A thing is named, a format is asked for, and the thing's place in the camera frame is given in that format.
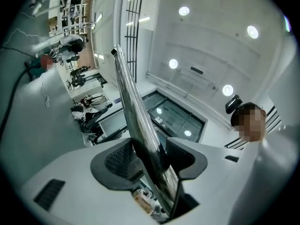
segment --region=wire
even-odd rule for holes
[[[22,54],[25,54],[25,55],[27,55],[27,56],[30,56],[30,57],[32,57],[32,58],[35,58],[34,56],[32,56],[32,55],[30,55],[30,54],[28,54],[28,53],[22,52],[22,51],[20,51],[19,49],[16,49],[16,48],[13,48],[13,47],[3,47],[3,46],[1,46],[1,48],[6,49],[6,50],[14,50],[14,51],[17,51],[17,52],[19,52],[19,53],[22,53]]]
[[[19,13],[25,15],[25,16],[28,17],[28,18],[35,18],[34,16],[29,16],[29,15],[27,15],[26,13],[21,12],[21,11],[19,11]]]
[[[16,28],[8,37],[8,40],[3,44],[2,47],[5,47],[6,44],[8,44],[10,42],[11,37],[17,32],[19,31],[20,33],[24,34],[27,37],[37,37],[39,38],[43,43],[45,43],[42,38],[39,35],[36,34],[27,34],[26,32],[23,32],[22,30],[20,30],[19,28]]]
[[[43,79],[43,83],[42,83],[42,86],[41,86],[41,93],[43,94],[43,96],[44,96],[44,98],[46,100],[45,101],[45,106],[46,107],[50,107],[50,98],[49,98],[49,96],[45,96],[44,93],[43,93],[43,90],[42,90],[43,85],[44,85],[44,77],[43,77],[43,74],[41,76],[42,76],[42,79]]]
[[[9,99],[9,102],[8,102],[8,106],[7,106],[7,109],[6,109],[6,112],[5,112],[5,115],[4,115],[4,118],[1,122],[1,127],[0,127],[0,142],[2,140],[2,136],[3,136],[3,132],[4,132],[4,128],[6,126],[6,123],[8,121],[8,117],[9,117],[9,114],[10,114],[10,110],[12,108],[12,105],[13,105],[13,101],[14,101],[14,97],[15,97],[15,92],[17,90],[17,87],[19,85],[19,82],[21,80],[21,78],[24,76],[25,73],[29,72],[30,70],[34,69],[34,68],[40,68],[41,66],[40,65],[35,65],[35,66],[32,66],[32,67],[29,67],[27,69],[25,69],[18,77],[18,79],[16,80],[15,84],[14,84],[14,87],[13,87],[13,90],[10,94],[10,99]]]

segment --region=white wall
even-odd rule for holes
[[[287,62],[281,77],[275,82],[268,94],[284,125],[300,124],[300,57],[299,50],[286,51],[282,61]]]
[[[116,0],[94,0],[93,12],[96,13],[96,19],[102,13],[102,19],[96,23],[92,34],[95,41],[94,52],[104,56],[104,59],[95,58],[99,64],[99,73],[107,82],[117,86],[114,59],[111,54],[114,48],[115,2]]]
[[[283,40],[283,48],[278,62],[278,67],[276,69],[272,82],[269,84],[269,88],[277,82],[277,80],[283,74],[287,66],[291,64],[294,56],[298,52],[299,48],[296,38],[292,34],[288,33]]]
[[[268,113],[271,108],[274,106],[274,103],[272,102],[269,95],[266,93],[257,103],[260,108],[266,111]]]
[[[158,14],[158,0],[142,0],[140,18],[150,17],[150,20],[140,23],[140,28],[153,31],[156,26]]]
[[[150,51],[152,43],[152,31],[144,28],[139,29],[139,38],[137,42],[137,67],[136,82],[142,82],[146,79],[146,73],[149,68]]]

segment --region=chrome pole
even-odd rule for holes
[[[169,215],[174,205],[178,178],[131,75],[120,45],[112,51],[127,127],[143,172],[160,205]]]

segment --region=white ceiling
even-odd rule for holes
[[[178,10],[186,6],[187,16]],[[258,29],[252,39],[247,27]],[[284,36],[284,19],[269,0],[160,0],[149,73],[195,96],[229,118],[222,93],[234,87],[250,101],[266,77]],[[179,63],[170,69],[170,59]],[[199,76],[191,66],[202,68]]]

